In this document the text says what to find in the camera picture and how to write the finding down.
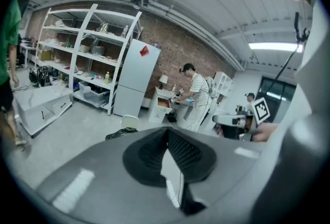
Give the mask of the white desk with drawer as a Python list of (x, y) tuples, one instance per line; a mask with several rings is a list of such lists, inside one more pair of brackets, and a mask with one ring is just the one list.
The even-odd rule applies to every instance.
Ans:
[(170, 98), (175, 97), (172, 91), (155, 87), (155, 92), (148, 110), (148, 121), (151, 123), (163, 123), (166, 115), (173, 114), (179, 127), (184, 127), (191, 114), (194, 103), (190, 100), (180, 103), (169, 102)]

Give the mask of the clear plastic storage bin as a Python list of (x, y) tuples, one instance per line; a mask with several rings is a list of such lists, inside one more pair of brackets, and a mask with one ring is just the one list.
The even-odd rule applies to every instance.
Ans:
[(99, 108), (109, 100), (110, 91), (94, 84), (81, 81), (79, 84), (78, 95), (87, 103)]

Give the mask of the white box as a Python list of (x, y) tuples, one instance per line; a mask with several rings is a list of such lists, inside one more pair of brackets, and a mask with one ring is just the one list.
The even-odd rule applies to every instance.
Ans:
[(132, 128), (138, 130), (140, 126), (140, 120), (138, 117), (132, 115), (124, 115), (121, 120), (121, 128)]

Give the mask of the person's white shirt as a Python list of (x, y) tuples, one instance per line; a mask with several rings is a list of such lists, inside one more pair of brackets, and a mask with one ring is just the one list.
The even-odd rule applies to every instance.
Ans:
[(261, 157), (269, 177), (253, 224), (323, 224), (330, 216), (330, 15), (321, 0), (311, 6), (295, 94)]

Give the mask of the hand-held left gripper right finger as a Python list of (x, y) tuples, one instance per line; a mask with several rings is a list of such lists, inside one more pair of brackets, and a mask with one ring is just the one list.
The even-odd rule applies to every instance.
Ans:
[(178, 190), (183, 217), (167, 224), (250, 224), (256, 196), (248, 191), (247, 176), (263, 144), (174, 128), (168, 134), (184, 168)]

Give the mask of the cardboard box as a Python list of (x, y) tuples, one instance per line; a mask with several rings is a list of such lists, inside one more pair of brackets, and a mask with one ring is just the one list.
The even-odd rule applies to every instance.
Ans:
[(52, 59), (53, 51), (40, 49), (38, 51), (38, 60), (40, 61), (50, 61)]

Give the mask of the white arched cabinet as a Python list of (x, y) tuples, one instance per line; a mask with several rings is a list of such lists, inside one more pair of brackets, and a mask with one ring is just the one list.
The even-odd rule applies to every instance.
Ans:
[(228, 97), (234, 87), (234, 81), (224, 72), (216, 72), (214, 76), (217, 91), (220, 95)]

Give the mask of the ceiling light tube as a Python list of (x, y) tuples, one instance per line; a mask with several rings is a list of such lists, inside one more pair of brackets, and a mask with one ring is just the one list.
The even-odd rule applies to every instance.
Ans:
[(249, 47), (252, 50), (273, 50), (273, 51), (287, 51), (302, 53), (303, 45), (297, 43), (285, 43), (285, 42), (258, 42), (249, 43)]

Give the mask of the white low cabinet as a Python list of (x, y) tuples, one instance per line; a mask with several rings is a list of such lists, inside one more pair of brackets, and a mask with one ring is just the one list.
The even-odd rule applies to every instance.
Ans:
[(28, 134), (34, 136), (60, 117), (72, 105), (72, 93), (62, 85), (16, 92), (17, 113)]

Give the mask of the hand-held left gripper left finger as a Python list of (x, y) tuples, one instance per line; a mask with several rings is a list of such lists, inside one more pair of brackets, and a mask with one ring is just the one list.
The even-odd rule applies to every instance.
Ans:
[(94, 178), (70, 212), (74, 219), (94, 224), (173, 224), (184, 219), (165, 188), (139, 183), (123, 164), (125, 149), (157, 130), (130, 133), (89, 147), (45, 178), (37, 193), (53, 203), (80, 171), (86, 169), (94, 173)]

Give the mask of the person's right forearm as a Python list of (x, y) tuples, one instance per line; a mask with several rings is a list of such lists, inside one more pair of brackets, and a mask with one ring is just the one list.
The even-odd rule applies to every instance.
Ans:
[(262, 123), (253, 134), (254, 142), (267, 142), (271, 134), (277, 129), (278, 124)]

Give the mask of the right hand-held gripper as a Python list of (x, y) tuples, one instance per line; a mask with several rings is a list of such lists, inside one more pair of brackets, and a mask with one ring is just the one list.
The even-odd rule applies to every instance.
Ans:
[(264, 97), (251, 102), (237, 115), (214, 115), (212, 121), (220, 125), (237, 127), (237, 139), (240, 141), (266, 141), (267, 133), (262, 124), (270, 117), (270, 111)]

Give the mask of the black plastic garbage bag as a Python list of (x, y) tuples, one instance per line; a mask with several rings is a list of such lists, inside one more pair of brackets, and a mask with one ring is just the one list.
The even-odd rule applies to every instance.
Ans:
[(120, 130), (118, 130), (117, 132), (114, 132), (112, 134), (109, 134), (105, 137), (105, 140), (111, 140), (111, 139), (116, 139), (118, 137), (122, 137), (124, 135), (130, 134), (130, 133), (135, 133), (138, 132), (138, 130), (136, 128), (132, 128), (132, 127), (126, 127), (126, 128), (122, 128)]

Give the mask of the dark glass door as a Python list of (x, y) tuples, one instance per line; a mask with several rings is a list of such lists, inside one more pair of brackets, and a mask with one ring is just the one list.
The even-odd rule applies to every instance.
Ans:
[(269, 108), (270, 117), (266, 123), (279, 124), (293, 99), (296, 86), (271, 78), (262, 77), (256, 99), (264, 97)]

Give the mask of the white shelving unit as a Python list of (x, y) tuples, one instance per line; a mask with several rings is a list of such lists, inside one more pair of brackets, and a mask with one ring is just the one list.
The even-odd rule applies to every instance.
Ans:
[[(44, 30), (52, 30), (57, 33), (63, 33), (68, 35), (77, 35), (75, 44), (72, 48), (66, 46), (56, 45), (54, 43), (38, 40), (36, 47), (36, 54), (34, 58), (35, 67), (37, 66), (50, 66), (63, 73), (66, 73), (69, 76), (69, 87), (73, 87), (74, 78), (83, 80), (85, 82), (92, 83), (98, 87), (102, 87), (110, 91), (108, 103), (101, 106), (103, 109), (107, 110), (107, 114), (111, 115), (113, 112), (114, 99), (116, 95), (116, 90), (118, 86), (118, 77), (119, 71), (123, 66), (123, 56), (124, 52), (128, 49), (128, 45), (131, 44), (131, 41), (134, 39), (133, 35), (136, 32), (138, 37), (140, 36), (143, 28), (140, 24), (140, 16), (142, 12), (138, 12), (136, 16), (131, 16), (123, 13), (107, 11), (107, 10), (98, 10), (98, 4), (93, 4), (90, 9), (66, 9), (66, 10), (52, 10), (49, 9), (45, 19), (48, 16), (53, 15), (61, 20), (78, 20), (82, 21), (80, 28), (64, 26), (46, 26), (43, 25), (41, 32)], [(104, 27), (99, 31), (94, 31), (88, 29), (88, 24), (91, 22), (91, 19), (97, 19), (100, 22), (100, 26), (107, 25), (110, 22), (113, 22), (112, 26), (120, 27), (123, 29), (128, 25), (128, 32), (126, 37), (119, 37), (112, 33), (108, 33)], [(80, 51), (81, 42), (86, 39), (93, 39), (97, 44), (99, 41), (107, 42), (113, 45), (117, 45), (121, 48), (119, 56), (117, 59), (108, 59), (104, 56), (98, 56), (90, 52)], [(43, 45), (50, 47), (52, 49), (57, 49), (64, 51), (66, 53), (71, 53), (71, 63), (68, 70), (65, 69), (64, 64), (56, 63), (55, 61), (40, 61), (38, 60), (38, 51), (40, 50), (39, 46)], [(114, 67), (114, 74), (112, 78), (109, 78), (108, 84), (104, 83), (105, 75), (103, 78), (96, 78), (92, 75), (91, 65), (93, 61), (97, 61), (108, 66)]]

